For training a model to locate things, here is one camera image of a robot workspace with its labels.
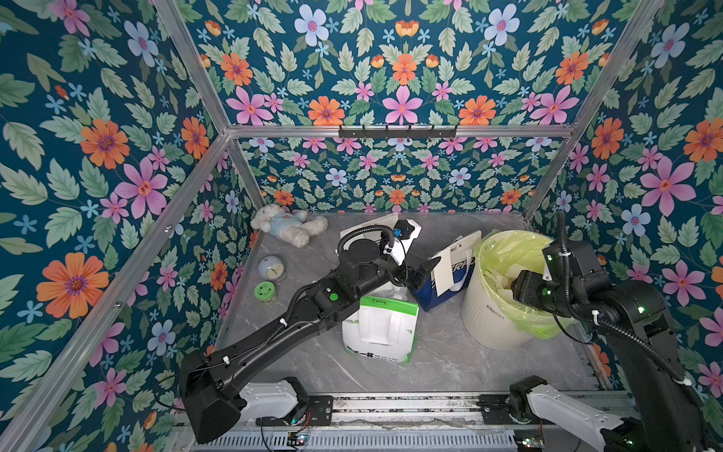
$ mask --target tissue box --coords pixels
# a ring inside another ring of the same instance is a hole
[[[369,358],[408,362],[418,314],[417,303],[363,297],[359,311],[341,326],[344,345],[349,351]]]

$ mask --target pink flower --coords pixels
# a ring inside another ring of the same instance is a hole
[[[693,162],[683,163],[671,175],[672,167],[673,162],[668,157],[662,157],[658,162],[658,176],[650,173],[640,176],[643,187],[653,189],[643,196],[641,204],[649,207],[660,199],[660,212],[665,216],[670,215],[675,208],[674,196],[681,201],[690,201],[696,197],[696,191],[690,185],[678,184],[690,177],[696,165]]]
[[[386,98],[382,101],[382,104],[391,110],[391,112],[387,113],[385,122],[391,124],[399,119],[399,125],[403,125],[405,119],[412,123],[416,122],[416,113],[412,110],[417,110],[422,105],[422,100],[420,98],[410,99],[409,88],[402,85],[397,89],[396,101],[392,98]]]
[[[128,200],[119,200],[115,192],[111,193],[110,200],[100,200],[100,203],[106,208],[103,211],[103,217],[110,218],[112,216],[115,224],[121,222],[121,217],[128,216],[128,210],[124,209],[128,205]]]
[[[166,150],[163,148],[158,150],[156,146],[153,146],[152,152],[152,154],[148,154],[148,160],[153,162],[153,169],[160,168],[161,171],[166,172],[166,165],[171,162],[166,157]]]
[[[585,145],[584,147],[578,143],[575,146],[575,150],[573,151],[573,154],[570,156],[570,170],[575,170],[578,173],[582,171],[583,165],[587,165],[590,162],[590,159],[588,158],[587,151],[590,147],[588,145]]]
[[[496,148],[497,147],[497,141],[495,141],[497,138],[492,137],[477,137],[475,140],[477,140],[476,143],[474,143],[474,146],[472,146],[475,149],[480,149],[482,153],[486,153],[487,149],[490,148]]]
[[[283,99],[276,98],[276,93],[264,94],[264,107],[271,107],[271,112],[283,111]]]
[[[249,120],[251,124],[255,126],[263,125],[262,119],[270,121],[273,119],[273,115],[261,107],[264,106],[264,96],[261,94],[254,94],[254,97],[249,99],[249,93],[240,86],[236,87],[236,97],[239,99],[226,99],[228,106],[234,110],[239,110],[236,115],[236,121],[239,124],[246,124]]]
[[[650,284],[653,282],[653,278],[648,276],[648,266],[641,266],[639,264],[633,263],[633,269],[628,270],[628,276],[630,276],[632,279],[638,280],[638,281],[645,281],[646,283]]]
[[[442,99],[450,98],[452,88],[450,88],[449,82],[444,82],[443,84],[437,83],[435,85],[435,88],[436,89],[432,91],[432,95],[437,96],[437,102],[441,101]]]
[[[721,378],[721,368],[718,363],[713,361],[710,369],[703,364],[698,364],[698,370],[702,373],[698,377],[698,383],[703,386],[710,386],[713,397],[719,398],[721,390],[723,390],[723,378]]]
[[[312,149],[312,152],[314,154],[319,153],[319,149],[326,149],[326,143],[324,142],[324,138],[304,138],[304,149]]]
[[[679,260],[678,263],[675,264],[675,271],[669,268],[663,268],[663,276],[665,276],[668,281],[673,281],[663,286],[663,292],[668,295],[673,295],[677,292],[678,303],[680,303],[681,306],[688,304],[688,301],[690,301],[688,297],[689,294],[696,299],[706,299],[706,294],[703,292],[703,289],[693,285],[702,283],[706,277],[705,273],[702,271],[691,271],[688,273],[688,265],[684,261]]]
[[[597,163],[595,163],[592,166],[592,172],[585,178],[590,181],[588,190],[597,190],[602,193],[602,185],[610,180],[610,176],[605,174],[605,171],[607,171],[607,163],[603,163],[602,166],[598,166]]]
[[[149,271],[145,272],[145,275],[143,275],[143,278],[138,282],[138,285],[131,293],[131,296],[128,297],[128,301],[126,302],[128,306],[133,306],[136,300],[136,294],[140,295],[141,297],[145,297],[146,295],[148,295],[148,287],[143,284],[144,282],[148,281],[148,276],[150,276]]]
[[[106,405],[113,406],[116,403],[116,394],[126,392],[126,383],[121,383],[126,377],[126,371],[122,370],[116,375],[116,370],[111,368],[106,374],[106,381],[99,381],[93,385],[98,394],[95,397],[95,407],[98,408],[106,402]]]
[[[461,143],[465,141],[467,141],[466,137],[445,138],[440,144],[440,149],[446,149],[447,155],[451,155],[454,151],[461,151],[463,148]]]
[[[365,3],[368,5],[373,4],[374,0],[356,0],[354,2],[354,7],[357,8],[359,11],[361,11],[362,8],[364,8]]]
[[[301,166],[301,169],[304,169],[309,164],[309,159],[307,158],[307,155],[301,155],[300,153],[296,153],[294,156],[294,166]]]
[[[597,221],[598,218],[602,216],[600,213],[600,208],[602,207],[602,204],[598,204],[596,200],[593,200],[590,204],[587,206],[587,218],[590,218],[592,221]]]
[[[552,97],[552,94],[543,94],[542,99],[540,100],[543,108],[538,108],[537,110],[533,111],[530,115],[530,118],[542,118],[540,124],[549,124],[552,122],[553,119],[558,124],[562,124],[568,118],[568,114],[565,113],[564,110],[572,108],[576,106],[578,102],[580,102],[580,99],[578,98],[569,98],[565,100],[569,95],[569,85],[565,86],[562,90],[560,90],[560,92],[557,93],[557,97],[555,98]]]
[[[166,197],[156,190],[165,188],[168,178],[162,174],[153,176],[153,164],[147,158],[140,161],[140,174],[133,165],[128,163],[123,165],[123,171],[128,179],[131,179],[132,184],[121,182],[115,192],[127,200],[135,198],[131,206],[133,218],[142,217],[146,205],[151,213],[160,215],[166,206]]]
[[[503,153],[492,154],[489,158],[489,162],[492,164],[493,168],[504,165],[505,160],[507,160],[507,157]]]
[[[108,353],[116,353],[118,351],[118,341],[113,339],[113,337],[119,335],[125,326],[126,324],[123,322],[114,323],[113,326],[111,326],[111,329],[108,330],[108,333],[106,334],[106,338],[103,339],[103,342],[98,344],[98,348],[95,349],[92,355],[90,355],[90,361],[88,364],[90,364],[91,367],[98,365],[100,358],[103,357],[103,349],[105,349]]]
[[[356,138],[334,138],[334,141],[340,143],[339,146],[336,147],[337,151],[346,151],[346,153],[349,155],[353,154],[354,150],[362,147],[362,144],[360,142],[357,142]]]
[[[713,316],[716,320],[703,317],[698,320],[703,328],[713,333],[706,336],[706,345],[711,347],[718,347],[723,342],[723,309],[717,307]]]
[[[375,162],[376,162],[376,161],[379,161],[378,158],[374,158],[374,157],[372,156],[372,153],[368,153],[366,157],[364,157],[364,156],[362,155],[361,157],[359,157],[359,160],[360,160],[359,166],[362,167],[362,168],[364,168],[364,169],[366,169],[367,171],[368,171],[370,168],[376,168],[376,167],[377,167],[377,164],[376,164]]]
[[[361,99],[364,99],[365,101],[369,101],[369,97],[371,95],[374,95],[374,91],[372,91],[372,84],[367,83],[366,85],[364,82],[359,82],[359,86],[357,88],[354,88],[354,92],[356,93],[356,99],[360,101]]]
[[[713,196],[713,202],[717,204],[716,207],[711,210],[713,215],[720,215],[723,213],[723,196]]]
[[[533,91],[530,93],[530,97],[524,98],[522,100],[522,109],[527,111],[532,111],[533,108],[540,106],[540,98],[542,97],[542,94],[535,94]]]
[[[643,165],[643,171],[648,171],[648,167],[653,169],[658,167],[658,160],[663,158],[661,153],[658,153],[658,147],[653,146],[652,148],[644,148],[643,156],[638,159],[638,163]]]
[[[63,19],[63,25],[68,33],[74,34],[78,29],[82,34],[90,36],[84,22],[90,21],[90,16],[82,9],[78,9],[75,0],[55,0],[55,4],[48,7],[58,18]]]
[[[162,267],[161,277],[156,280],[156,283],[159,286],[163,286],[163,291],[167,292],[169,286],[176,287],[176,277],[178,275],[179,272],[175,271],[172,265],[169,265],[168,267]]]
[[[201,218],[208,223],[211,219],[213,219],[213,206],[209,204],[208,201],[203,204],[199,204],[199,206],[201,207]]]
[[[431,170],[435,166],[439,166],[440,165],[440,162],[438,162],[439,159],[440,159],[440,157],[438,155],[432,155],[432,153],[427,154],[427,157],[424,157],[422,159],[422,168]]]

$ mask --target stuffed animal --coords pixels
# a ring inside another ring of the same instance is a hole
[[[308,215],[308,210],[288,213],[278,204],[269,204],[256,212],[256,216],[251,220],[251,227],[270,232],[271,235],[301,248],[309,243],[311,236],[326,231],[326,218],[318,216],[305,223]]]

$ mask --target green lid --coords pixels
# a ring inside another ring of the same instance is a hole
[[[254,296],[262,302],[269,302],[276,296],[276,287],[271,281],[264,281],[256,286]]]

